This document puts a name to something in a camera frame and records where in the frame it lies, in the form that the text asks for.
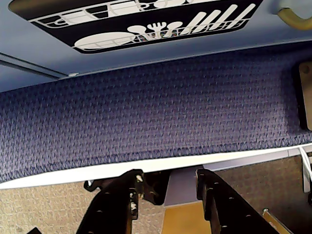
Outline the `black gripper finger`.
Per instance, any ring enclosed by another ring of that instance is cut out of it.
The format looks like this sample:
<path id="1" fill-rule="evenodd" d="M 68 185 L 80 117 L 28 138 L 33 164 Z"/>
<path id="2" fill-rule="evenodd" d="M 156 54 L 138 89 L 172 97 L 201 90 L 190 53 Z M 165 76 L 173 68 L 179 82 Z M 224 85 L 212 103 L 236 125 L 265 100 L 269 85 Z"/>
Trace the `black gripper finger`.
<path id="1" fill-rule="evenodd" d="M 132 221 L 138 218 L 138 199 L 144 193 L 141 169 L 127 171 L 119 177 L 84 182 L 89 192 L 100 191 L 91 201 L 78 234 L 130 234 Z"/>
<path id="2" fill-rule="evenodd" d="M 259 214 L 235 189 L 214 172 L 196 171 L 196 196 L 213 234 L 290 234 L 268 210 Z"/>

